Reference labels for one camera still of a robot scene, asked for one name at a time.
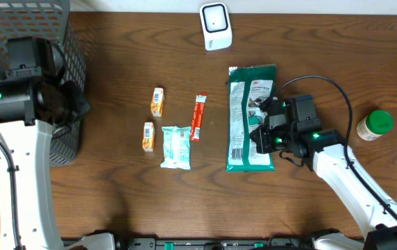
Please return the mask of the green 3M package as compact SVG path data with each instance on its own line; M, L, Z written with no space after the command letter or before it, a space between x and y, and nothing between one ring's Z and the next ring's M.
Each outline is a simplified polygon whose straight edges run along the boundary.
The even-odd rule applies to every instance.
M230 67L227 172L272 172L272 157L257 152L250 133L265 123L260 104L276 82L276 65Z

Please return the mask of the red stick packet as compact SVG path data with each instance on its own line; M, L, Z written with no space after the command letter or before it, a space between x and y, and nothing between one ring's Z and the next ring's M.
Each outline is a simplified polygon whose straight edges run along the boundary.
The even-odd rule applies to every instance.
M208 97L207 93L200 93L196 95L194 112L192 116L191 133L189 137L191 141L200 140L200 130L203 121L203 113L204 113L205 102L207 97Z

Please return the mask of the small orange carton box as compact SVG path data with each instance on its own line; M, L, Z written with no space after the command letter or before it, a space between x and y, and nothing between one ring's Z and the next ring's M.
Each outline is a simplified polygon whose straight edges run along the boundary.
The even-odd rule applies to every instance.
M164 107L164 89L162 87L157 87L153 91L153 96L151 100L151 114L154 117L161 117Z

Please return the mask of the green lid white jar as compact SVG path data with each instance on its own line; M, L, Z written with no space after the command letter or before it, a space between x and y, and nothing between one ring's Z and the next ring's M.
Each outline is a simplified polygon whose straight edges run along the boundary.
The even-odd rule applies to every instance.
M356 126L357 134L366 141L373 141L387 134L394 127L393 117L384 110L374 110Z

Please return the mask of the mint green wipes packet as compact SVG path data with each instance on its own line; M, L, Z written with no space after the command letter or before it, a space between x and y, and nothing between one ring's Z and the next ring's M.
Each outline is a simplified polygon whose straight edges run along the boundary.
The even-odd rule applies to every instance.
M191 127L163 126L164 160L161 168L190 170Z

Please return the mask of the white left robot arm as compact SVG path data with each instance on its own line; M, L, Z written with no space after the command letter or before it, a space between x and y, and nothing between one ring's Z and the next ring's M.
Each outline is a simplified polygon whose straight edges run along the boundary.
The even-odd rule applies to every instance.
M57 126L89 109L71 81L0 81L0 249L66 249L53 208L51 142Z

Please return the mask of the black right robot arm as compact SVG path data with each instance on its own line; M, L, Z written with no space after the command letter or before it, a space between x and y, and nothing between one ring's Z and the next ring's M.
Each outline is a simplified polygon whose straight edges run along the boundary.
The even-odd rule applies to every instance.
M281 101L255 100L265 113L264 123L250 138L258 153L293 154L323 179L339 197L360 228L363 241L347 238L338 230L314 233L314 249L397 249L397 203L361 166L346 139L337 130L324 130L310 95Z

